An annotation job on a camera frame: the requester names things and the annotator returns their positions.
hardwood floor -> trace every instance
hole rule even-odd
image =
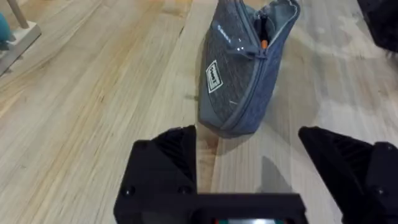
[[[0,223],[115,223],[133,142],[197,124],[216,0],[19,2],[43,34],[0,77]],[[294,191],[310,223],[340,223],[297,131],[398,145],[398,59],[374,46],[355,0],[300,4],[258,132],[224,140],[197,124],[200,191]]]

black 3d-printed part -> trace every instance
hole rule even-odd
[[[375,44],[398,52],[398,1],[358,0]]]
[[[210,224],[269,218],[307,224],[298,194],[197,194],[196,130],[136,141],[114,206],[118,224]]]
[[[388,143],[372,146],[318,127],[301,128],[298,135],[340,207],[344,223],[398,223],[398,181],[393,177],[398,149]],[[391,198],[383,201],[380,195],[387,197],[387,192]]]

patch label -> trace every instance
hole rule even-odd
[[[213,93],[223,85],[223,81],[221,80],[220,71],[218,70],[216,60],[214,60],[206,69],[206,75],[207,75],[207,87],[209,89],[209,93]]]

teal object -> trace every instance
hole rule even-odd
[[[10,40],[12,36],[11,29],[6,18],[0,13],[0,41]]]

gray pencil case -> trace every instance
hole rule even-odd
[[[295,0],[275,0],[260,11],[240,0],[219,0],[201,61],[199,121],[231,138],[254,133],[277,80],[282,50],[300,14]],[[263,49],[254,20],[267,16]]]

